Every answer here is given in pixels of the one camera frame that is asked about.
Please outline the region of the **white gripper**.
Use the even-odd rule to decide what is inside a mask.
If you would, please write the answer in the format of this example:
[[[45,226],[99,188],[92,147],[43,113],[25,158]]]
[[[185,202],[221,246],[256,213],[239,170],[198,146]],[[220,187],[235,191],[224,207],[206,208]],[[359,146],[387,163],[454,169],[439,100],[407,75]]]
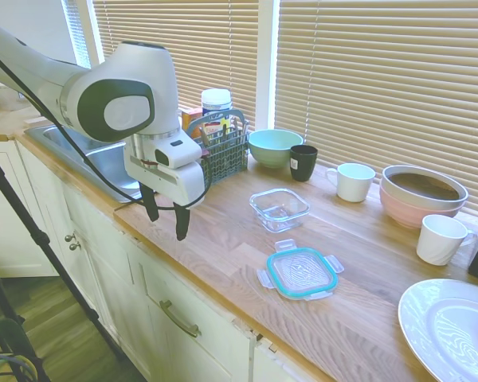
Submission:
[[[201,166],[197,162],[177,169],[161,164],[145,165],[133,155],[129,142],[125,146],[124,162],[127,174],[139,183],[143,206],[151,222],[159,218],[155,192],[175,202],[176,237],[178,241],[184,240],[189,228],[190,210],[181,205],[188,205],[204,193],[205,180]]]

